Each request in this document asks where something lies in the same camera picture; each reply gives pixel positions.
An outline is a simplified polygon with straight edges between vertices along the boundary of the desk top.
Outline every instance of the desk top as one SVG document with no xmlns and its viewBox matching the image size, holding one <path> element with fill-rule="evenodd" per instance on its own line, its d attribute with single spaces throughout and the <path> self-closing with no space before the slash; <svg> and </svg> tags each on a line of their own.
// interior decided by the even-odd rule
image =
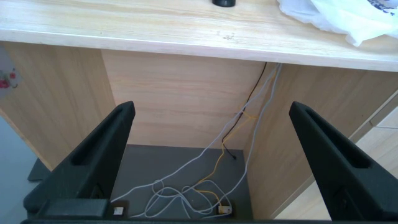
<svg viewBox="0 0 398 224">
<path fill-rule="evenodd" d="M 398 40 L 359 48 L 276 0 L 0 0 L 0 40 L 398 72 Z"/>
</svg>

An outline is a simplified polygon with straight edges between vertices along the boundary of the cable connector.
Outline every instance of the cable connector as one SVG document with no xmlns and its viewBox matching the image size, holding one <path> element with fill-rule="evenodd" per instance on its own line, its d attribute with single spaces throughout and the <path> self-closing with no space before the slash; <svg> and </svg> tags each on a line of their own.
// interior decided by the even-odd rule
<svg viewBox="0 0 398 224">
<path fill-rule="evenodd" d="M 231 214 L 232 213 L 232 207 L 231 206 L 218 206 L 218 210 L 217 210 L 219 215 L 222 214 Z"/>
</svg>

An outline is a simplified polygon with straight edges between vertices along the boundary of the yellow cable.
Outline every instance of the yellow cable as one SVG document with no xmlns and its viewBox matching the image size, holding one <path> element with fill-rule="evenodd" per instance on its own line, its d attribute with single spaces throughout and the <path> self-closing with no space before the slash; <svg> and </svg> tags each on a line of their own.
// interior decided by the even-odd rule
<svg viewBox="0 0 398 224">
<path fill-rule="evenodd" d="M 203 182 L 204 180 L 206 180 L 207 178 L 211 177 L 211 176 L 216 172 L 218 163 L 219 163 L 220 159 L 221 159 L 221 158 L 223 157 L 223 155 L 224 155 L 224 145 L 223 145 L 223 144 L 224 144 L 231 136 L 233 136 L 240 128 L 242 128 L 248 121 L 250 121 L 250 119 L 246 119 L 246 120 L 245 120 L 243 123 L 241 123 L 231 134 L 229 134 L 229 135 L 227 136 L 227 138 L 224 139 L 224 141 L 221 143 L 222 153 L 221 153 L 221 155 L 219 156 L 219 158 L 218 158 L 218 160 L 217 160 L 217 162 L 216 162 L 216 165 L 214 166 L 213 172 L 212 172 L 211 174 L 207 175 L 207 176 L 206 176 L 205 178 L 203 178 L 202 180 L 199 180 L 198 183 Z"/>
<path fill-rule="evenodd" d="M 254 116 L 254 115 L 250 115 L 248 113 L 246 113 L 245 111 L 242 111 L 243 115 L 247 116 L 249 119 L 258 119 L 258 116 Z"/>
<path fill-rule="evenodd" d="M 198 183 L 200 183 L 200 182 L 203 182 L 204 180 L 206 180 L 207 178 L 209 178 L 209 177 L 211 177 L 215 172 L 216 172 L 216 170 L 217 170 L 217 166 L 218 166 L 218 162 L 220 161 L 220 159 L 223 157 L 223 155 L 224 155 L 224 143 L 231 137 L 231 136 L 233 136 L 241 127 L 243 127 L 249 120 L 251 120 L 251 119 L 258 119 L 259 117 L 258 116 L 254 116 L 254 115 L 250 115 L 250 114 L 248 114 L 248 113 L 246 113 L 245 111 L 242 111 L 242 113 L 243 113 L 243 115 L 245 115 L 245 116 L 247 116 L 248 118 L 243 122 L 243 123 L 241 123 L 232 133 L 230 133 L 225 139 L 224 139 L 224 141 L 221 143 L 221 150 L 222 150 L 222 153 L 221 153 L 221 155 L 219 156 L 219 158 L 217 159 L 217 162 L 216 162 L 216 165 L 214 166 L 214 169 L 213 169 L 213 172 L 211 173 L 211 174 L 209 174 L 209 175 L 207 175 L 205 178 L 203 178 L 202 180 L 199 180 L 198 181 Z M 197 190 L 197 189 L 194 189 L 194 190 L 196 190 L 197 192 L 203 192 L 203 193 L 209 193 L 209 194 L 213 194 L 216 198 L 217 198 L 217 203 L 220 203 L 220 206 L 222 206 L 222 204 L 221 204 L 221 202 L 220 202 L 220 199 L 218 198 L 218 196 L 217 196 L 217 194 L 216 193 L 214 193 L 214 192 L 212 192 L 212 191 L 209 191 L 209 190 Z"/>
<path fill-rule="evenodd" d="M 213 194 L 216 198 L 217 198 L 217 202 L 219 202 L 220 201 L 220 199 L 218 198 L 218 196 L 217 196 L 217 194 L 216 193 L 214 193 L 214 192 L 212 192 L 212 191 L 209 191 L 209 190 L 196 190 L 197 192 L 202 192 L 202 193 L 209 193 L 209 194 Z"/>
</svg>

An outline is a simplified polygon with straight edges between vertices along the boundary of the light wood surface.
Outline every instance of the light wood surface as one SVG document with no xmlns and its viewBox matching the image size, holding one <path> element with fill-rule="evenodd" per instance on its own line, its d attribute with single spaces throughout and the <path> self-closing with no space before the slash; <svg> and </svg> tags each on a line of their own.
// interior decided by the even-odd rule
<svg viewBox="0 0 398 224">
<path fill-rule="evenodd" d="M 293 101 L 310 106 L 350 136 L 397 89 L 396 73 L 284 65 L 249 162 L 254 218 L 275 218 L 295 199 L 292 195 L 313 181 L 289 118 Z"/>
<path fill-rule="evenodd" d="M 382 120 L 377 126 L 380 128 L 398 129 L 398 107 L 395 107 L 391 114 Z"/>
<path fill-rule="evenodd" d="M 285 16 L 276 0 L 2 0 L 0 40 L 398 71 L 398 40 L 359 48 Z"/>
<path fill-rule="evenodd" d="M 357 146 L 398 177 L 398 129 L 372 128 L 358 141 Z M 330 220 L 330 216 L 314 182 L 276 219 Z"/>
<path fill-rule="evenodd" d="M 115 107 L 101 51 L 3 44 L 22 81 L 1 116 L 52 170 Z"/>
<path fill-rule="evenodd" d="M 102 52 L 116 104 L 132 100 L 136 106 L 129 144 L 207 147 L 245 104 L 264 68 L 264 62 L 247 60 Z M 262 99 L 247 112 L 257 114 Z M 227 147 L 243 149 L 252 124 Z M 220 148 L 221 139 L 212 147 Z"/>
</svg>

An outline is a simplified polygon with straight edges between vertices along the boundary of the cable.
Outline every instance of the cable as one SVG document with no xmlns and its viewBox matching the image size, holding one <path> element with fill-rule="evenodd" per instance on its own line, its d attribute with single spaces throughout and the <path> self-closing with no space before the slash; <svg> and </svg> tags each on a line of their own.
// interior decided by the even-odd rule
<svg viewBox="0 0 398 224">
<path fill-rule="evenodd" d="M 241 123 L 241 124 L 240 124 L 231 134 L 229 134 L 228 137 L 222 142 L 222 144 L 221 144 L 222 153 L 221 153 L 221 155 L 220 155 L 220 156 L 218 157 L 218 159 L 217 159 L 217 162 L 216 162 L 216 165 L 214 166 L 213 172 L 212 172 L 211 174 L 207 175 L 207 176 L 206 176 L 205 178 L 203 178 L 202 180 L 199 180 L 198 183 L 203 182 L 204 180 L 206 180 L 207 178 L 211 177 L 211 176 L 216 172 L 217 167 L 218 167 L 218 163 L 219 163 L 219 161 L 221 160 L 221 158 L 224 156 L 224 146 L 223 146 L 223 143 L 225 143 L 230 137 L 234 136 L 234 134 L 235 134 L 236 132 L 238 132 L 238 130 L 239 130 L 241 127 L 243 127 L 250 119 L 252 119 L 252 118 L 249 116 L 248 119 L 245 120 L 245 122 Z M 222 206 L 220 199 L 218 198 L 217 194 L 215 194 L 214 192 L 209 191 L 209 190 L 196 190 L 196 191 L 197 191 L 197 192 L 207 192 L 207 193 L 213 194 L 213 195 L 217 198 L 217 202 L 220 203 L 220 206 Z"/>
<path fill-rule="evenodd" d="M 251 95 L 253 94 L 254 90 L 257 88 L 257 86 L 258 86 L 258 84 L 259 84 L 259 82 L 260 82 L 260 80 L 261 80 L 261 77 L 262 77 L 262 75 L 264 74 L 264 71 L 266 70 L 266 67 L 267 67 L 267 62 L 264 64 L 264 68 L 262 69 L 262 72 L 261 72 L 261 74 L 260 74 L 260 77 L 259 77 L 259 79 L 257 80 L 256 84 L 254 85 L 253 89 L 251 90 L 250 95 L 249 95 L 248 99 L 246 100 L 246 103 L 250 100 Z M 238 123 L 238 121 L 239 121 L 239 120 L 241 119 L 241 117 L 242 117 L 242 113 L 244 113 L 245 110 L 246 110 L 246 107 L 243 108 L 242 112 L 238 113 L 238 114 L 239 114 L 239 117 L 238 117 L 237 120 L 235 121 L 234 125 L 232 125 L 231 129 L 229 129 L 229 131 L 224 135 L 224 137 L 223 137 L 223 139 L 221 140 L 221 142 L 224 142 L 224 138 L 232 131 L 232 129 L 235 128 L 236 124 Z M 236 156 L 233 155 L 233 154 L 228 150 L 228 148 L 225 146 L 225 144 L 222 143 L 222 145 L 225 147 L 226 151 L 232 156 L 232 158 L 236 159 Z"/>
<path fill-rule="evenodd" d="M 212 210 L 213 208 L 215 208 L 215 207 L 218 205 L 218 203 L 215 203 L 214 205 L 212 205 L 212 206 L 209 207 L 209 208 L 206 208 L 206 209 L 203 209 L 203 210 L 197 210 L 197 209 L 195 209 L 195 208 L 192 207 L 192 205 L 190 204 L 190 202 L 189 202 L 189 201 L 187 200 L 187 198 L 183 195 L 184 193 L 188 192 L 189 190 L 193 190 L 197 185 L 200 185 L 200 184 L 205 183 L 205 182 L 211 182 L 211 183 L 213 183 L 213 184 L 223 193 L 223 196 L 222 196 L 220 199 L 222 200 L 223 198 L 226 198 L 227 201 L 228 201 L 228 203 L 229 203 L 229 206 L 231 206 L 231 203 L 230 203 L 230 201 L 229 201 L 227 195 L 229 195 L 231 192 L 233 192 L 233 191 L 236 189 L 236 187 L 242 182 L 242 180 L 244 179 L 244 177 L 245 177 L 246 174 L 247 174 L 249 160 L 250 160 L 250 158 L 251 158 L 252 150 L 253 150 L 253 148 L 254 148 L 254 142 L 255 142 L 256 136 L 257 136 L 257 130 L 258 130 L 259 124 L 261 123 L 261 118 L 262 118 L 263 115 L 264 115 L 265 109 L 267 108 L 268 104 L 272 101 L 272 99 L 273 99 L 273 97 L 274 97 L 275 86 L 276 86 L 277 79 L 278 79 L 278 77 L 279 77 L 281 68 L 282 68 L 282 66 L 279 65 L 278 70 L 277 70 L 277 73 L 276 73 L 276 76 L 275 76 L 274 84 L 273 84 L 273 86 L 272 86 L 271 96 L 270 96 L 270 98 L 268 99 L 267 103 L 263 106 L 263 108 L 262 108 L 262 110 L 261 110 L 261 113 L 260 113 L 260 116 L 259 116 L 259 119 L 258 119 L 258 121 L 257 121 L 257 123 L 256 123 L 256 127 L 255 127 L 254 132 L 253 132 L 251 148 L 250 148 L 250 151 L 249 151 L 248 159 L 246 160 L 246 165 L 245 165 L 244 173 L 243 173 L 242 177 L 240 178 L 240 180 L 236 183 L 236 185 L 235 185 L 229 192 L 227 192 L 227 193 L 224 193 L 224 192 L 223 192 L 213 181 L 211 181 L 211 180 L 204 180 L 203 182 L 199 182 L 199 183 L 197 183 L 197 184 L 195 184 L 195 185 L 193 185 L 193 186 L 191 186 L 191 187 L 189 187 L 189 188 L 187 188 L 188 186 L 185 186 L 185 187 L 183 188 L 182 192 L 179 192 L 178 190 L 176 190 L 176 189 L 174 189 L 174 188 L 172 188 L 172 187 L 163 187 L 162 189 L 160 189 L 159 191 L 157 191 L 157 192 L 151 197 L 151 199 L 148 201 L 148 204 L 147 204 L 147 206 L 146 206 L 145 211 L 144 211 L 142 214 L 145 214 L 146 217 L 156 217 L 157 215 L 160 215 L 164 210 L 166 210 L 166 209 L 170 206 L 170 204 L 171 204 L 174 200 L 176 200 L 177 198 L 181 198 L 181 199 L 182 199 L 182 203 L 183 203 L 183 205 L 184 205 L 184 210 L 185 210 L 185 212 L 186 212 L 186 214 L 187 214 L 187 216 L 188 216 L 189 218 L 190 218 L 190 216 L 189 216 L 189 214 L 188 214 L 188 212 L 187 212 L 187 210 L 186 210 L 186 208 L 185 208 L 185 204 L 188 205 L 188 206 L 192 209 L 193 212 L 197 212 L 197 213 L 201 213 L 201 214 L 204 214 L 204 213 L 209 214 L 209 213 L 206 212 L 206 211 L 211 212 L 211 210 Z M 173 190 L 173 191 L 175 191 L 177 194 L 175 194 L 175 195 L 161 195 L 162 192 L 163 192 L 165 189 Z M 156 197 L 156 196 L 158 196 L 158 198 L 156 198 L 155 201 L 157 201 L 157 199 L 159 199 L 159 197 L 165 197 L 165 198 L 171 198 L 171 197 L 172 197 L 173 199 L 172 199 L 161 211 L 159 211 L 159 212 L 156 213 L 155 215 L 148 216 L 148 215 L 147 215 L 147 212 L 148 212 L 148 210 L 153 206 L 153 203 L 152 203 L 152 204 L 150 204 L 150 203 L 151 203 L 151 201 L 153 200 L 153 198 Z M 212 215 L 212 216 L 203 217 L 203 218 L 214 218 L 214 217 L 220 217 L 220 216 L 225 216 L 225 215 L 228 215 L 228 214 Z"/>
<path fill-rule="evenodd" d="M 165 179 L 167 179 L 167 178 L 173 176 L 174 174 L 176 174 L 176 173 L 178 173 L 180 170 L 182 170 L 184 167 L 186 167 L 187 165 L 189 165 L 191 162 L 193 162 L 193 161 L 199 159 L 199 158 L 207 151 L 207 149 L 208 149 L 210 146 L 212 146 L 212 145 L 214 144 L 215 141 L 217 141 L 217 139 L 218 139 L 218 138 L 221 136 L 221 134 L 224 132 L 225 128 L 226 128 L 233 120 L 235 120 L 235 119 L 239 116 L 239 114 L 241 114 L 241 112 L 243 111 L 243 109 L 244 109 L 245 107 L 247 107 L 248 104 L 250 104 L 252 101 L 254 101 L 254 100 L 262 93 L 262 91 L 265 89 L 266 84 L 267 84 L 267 82 L 268 82 L 269 79 L 270 79 L 270 77 L 264 82 L 264 84 L 263 84 L 263 86 L 261 87 L 259 93 L 258 93 L 256 96 L 254 96 L 253 98 L 251 98 L 251 99 L 241 108 L 241 110 L 240 110 L 231 120 L 229 120 L 229 121 L 224 125 L 224 128 L 223 128 L 223 129 L 221 130 L 221 132 L 217 135 L 217 137 L 214 138 L 214 140 L 213 140 L 206 148 L 204 148 L 204 150 L 202 150 L 202 152 L 201 152 L 198 156 L 196 156 L 196 157 L 194 157 L 193 159 L 191 159 L 190 161 L 186 162 L 184 165 L 182 165 L 182 166 L 181 166 L 180 168 L 178 168 L 176 171 L 174 171 L 173 173 L 171 173 L 171 174 L 169 174 L 169 175 L 166 175 L 165 177 L 161 178 L 160 180 L 165 180 Z M 141 188 L 143 188 L 143 187 L 150 187 L 150 186 L 152 186 L 152 185 L 154 185 L 154 184 L 156 184 L 156 183 L 157 183 L 157 181 L 155 181 L 155 182 L 153 182 L 153 183 L 151 183 L 151 184 L 145 184 L 145 185 L 140 185 L 140 186 L 133 187 L 132 189 L 130 189 L 130 190 L 129 190 L 128 192 L 126 192 L 125 194 L 123 194 L 123 195 L 121 195 L 121 196 L 119 196 L 119 197 L 113 199 L 111 202 L 115 202 L 115 201 L 117 201 L 117 200 L 119 200 L 119 199 L 121 199 L 121 198 L 127 196 L 127 195 L 128 195 L 129 193 L 131 193 L 133 190 L 141 189 Z"/>
<path fill-rule="evenodd" d="M 188 207 L 190 207 L 191 210 L 192 210 L 193 212 L 195 212 L 195 213 L 200 213 L 200 214 L 204 214 L 204 215 L 211 213 L 211 211 L 220 203 L 220 201 L 221 201 L 223 198 L 226 198 L 227 201 L 228 201 L 228 203 L 230 204 L 230 201 L 229 201 L 229 199 L 228 199 L 228 195 L 236 189 L 236 187 L 237 187 L 237 186 L 242 182 L 242 180 L 244 179 L 244 176 L 247 174 L 248 164 L 249 164 L 249 160 L 250 160 L 250 157 L 251 157 L 252 150 L 253 150 L 253 148 L 254 148 L 254 142 L 255 142 L 255 140 L 256 140 L 257 130 L 258 130 L 259 124 L 261 123 L 261 119 L 262 119 L 262 117 L 263 117 L 263 114 L 264 114 L 264 112 L 265 112 L 265 109 L 267 108 L 268 104 L 269 104 L 269 103 L 272 101 L 272 99 L 273 99 L 274 90 L 275 90 L 275 85 L 276 85 L 276 83 L 277 83 L 277 79 L 278 79 L 279 73 L 280 73 L 280 71 L 281 71 L 281 68 L 282 68 L 282 65 L 278 64 L 278 65 L 273 69 L 273 71 L 271 72 L 271 75 L 273 75 L 273 74 L 274 74 L 274 71 L 277 70 L 276 76 L 275 76 L 275 80 L 274 80 L 274 84 L 273 84 L 273 86 L 272 86 L 271 97 L 269 98 L 269 100 L 268 100 L 267 103 L 264 105 L 263 109 L 261 110 L 259 119 L 258 119 L 258 121 L 257 121 L 257 123 L 256 123 L 256 127 L 255 127 L 254 132 L 253 132 L 251 148 L 250 148 L 250 151 L 249 151 L 249 154 L 248 154 L 248 159 L 247 159 L 246 165 L 245 165 L 244 174 L 242 175 L 242 177 L 240 178 L 240 180 L 238 181 L 238 183 L 236 183 L 236 185 L 235 185 L 229 192 L 227 192 L 227 193 L 225 194 L 225 193 L 224 193 L 213 181 L 211 181 L 211 180 L 203 180 L 202 182 L 198 182 L 197 184 L 195 184 L 195 185 L 193 185 L 193 186 L 191 186 L 191 187 L 185 186 L 185 187 L 182 189 L 182 191 L 180 192 L 180 191 L 178 191 L 177 189 L 174 189 L 174 188 L 172 188 L 172 187 L 164 187 L 163 180 L 166 179 L 166 178 L 168 178 L 168 177 L 170 177 L 170 176 L 172 176 L 172 175 L 174 175 L 174 174 L 176 174 L 178 171 L 180 171 L 181 169 L 183 169 L 185 166 L 189 165 L 191 162 L 193 162 L 194 160 L 196 160 L 196 159 L 198 159 L 200 156 L 202 156 L 203 153 L 204 153 L 204 152 L 205 152 L 205 151 L 206 151 L 206 150 L 207 150 L 207 149 L 208 149 L 220 136 L 221 136 L 221 134 L 223 133 L 223 131 L 225 130 L 225 128 L 227 127 L 227 125 L 229 125 L 229 123 L 232 122 L 233 119 L 235 119 L 239 114 L 241 114 L 241 113 L 243 112 L 243 109 L 245 109 L 245 107 L 247 107 L 248 104 L 250 104 L 254 99 L 256 99 L 256 98 L 262 93 L 262 91 L 264 90 L 264 88 L 265 88 L 267 82 L 271 79 L 271 75 L 267 78 L 266 82 L 263 84 L 262 88 L 260 89 L 260 92 L 259 92 L 254 98 L 252 98 L 251 100 L 249 100 L 249 101 L 243 106 L 243 108 L 241 109 L 241 111 L 239 111 L 239 113 L 238 113 L 232 120 L 230 120 L 230 121 L 227 122 L 227 124 L 224 126 L 224 128 L 222 129 L 222 131 L 219 133 L 219 135 L 213 140 L 213 142 L 212 142 L 208 147 L 206 147 L 206 148 L 202 151 L 202 153 L 201 153 L 199 156 L 196 156 L 195 158 L 191 159 L 190 161 L 188 161 L 187 163 L 185 163 L 183 166 L 181 166 L 179 169 L 177 169 L 175 172 L 173 172 L 173 173 L 171 173 L 171 174 L 169 174 L 169 175 L 167 175 L 167 176 L 161 178 L 160 180 L 156 180 L 156 181 L 154 181 L 154 182 L 151 183 L 151 184 L 146 184 L 146 185 L 141 185 L 141 186 L 133 187 L 130 191 L 128 191 L 128 192 L 125 193 L 124 195 L 122 195 L 122 196 L 120 196 L 120 197 L 118 197 L 118 198 L 116 198 L 116 199 L 113 199 L 112 202 L 114 202 L 115 200 L 118 200 L 118 199 L 120 199 L 120 198 L 126 196 L 127 194 L 131 193 L 131 192 L 132 192 L 133 190 L 135 190 L 135 189 L 139 189 L 139 188 L 143 188 L 143 187 L 152 186 L 152 191 L 154 192 L 154 195 L 153 195 L 153 196 L 150 198 L 150 200 L 148 201 L 145 211 L 144 211 L 143 213 L 141 213 L 141 214 L 133 215 L 132 217 L 138 217 L 138 216 L 141 216 L 141 215 L 145 215 L 146 217 L 156 217 L 157 215 L 161 214 L 164 210 L 166 210 L 166 209 L 170 206 L 170 204 L 171 204 L 174 200 L 176 200 L 177 198 L 181 198 L 182 204 L 183 204 L 183 205 L 187 205 Z M 154 191 L 154 185 L 155 185 L 156 183 L 158 183 L 158 182 L 161 182 L 161 183 L 162 183 L 162 188 L 161 188 L 160 190 L 158 190 L 157 192 L 155 192 L 155 191 Z M 223 196 L 218 200 L 217 203 L 215 203 L 214 205 L 211 205 L 210 201 L 209 201 L 202 193 L 198 192 L 198 194 L 200 194 L 203 198 L 206 199 L 206 201 L 209 203 L 210 207 L 208 207 L 208 208 L 206 208 L 206 209 L 203 209 L 203 210 L 197 210 L 197 209 L 195 209 L 195 208 L 192 207 L 192 205 L 190 204 L 189 200 L 184 196 L 184 193 L 188 192 L 189 190 L 194 190 L 194 188 L 195 188 L 196 186 L 198 186 L 198 185 L 200 185 L 200 184 L 202 184 L 202 183 L 205 183 L 205 182 L 211 182 L 211 183 L 213 183 L 213 184 L 223 193 Z M 167 189 L 176 192 L 176 194 L 173 194 L 173 195 L 162 195 L 162 193 L 164 192 L 164 190 L 167 190 Z M 162 198 L 172 198 L 172 200 L 171 200 L 160 212 L 156 213 L 155 215 L 147 215 L 147 212 L 152 208 L 152 206 L 156 203 L 156 201 L 158 201 L 158 199 L 161 198 L 161 197 L 162 197 Z M 190 216 L 189 216 L 189 214 L 188 214 L 188 212 L 187 212 L 185 206 L 184 206 L 184 210 L 185 210 L 187 216 L 190 218 Z M 227 215 L 227 214 L 221 214 L 221 215 L 216 215 L 216 216 L 210 216 L 210 217 L 207 217 L 207 218 L 218 217 L 218 216 L 224 216 L 224 215 Z"/>
</svg>

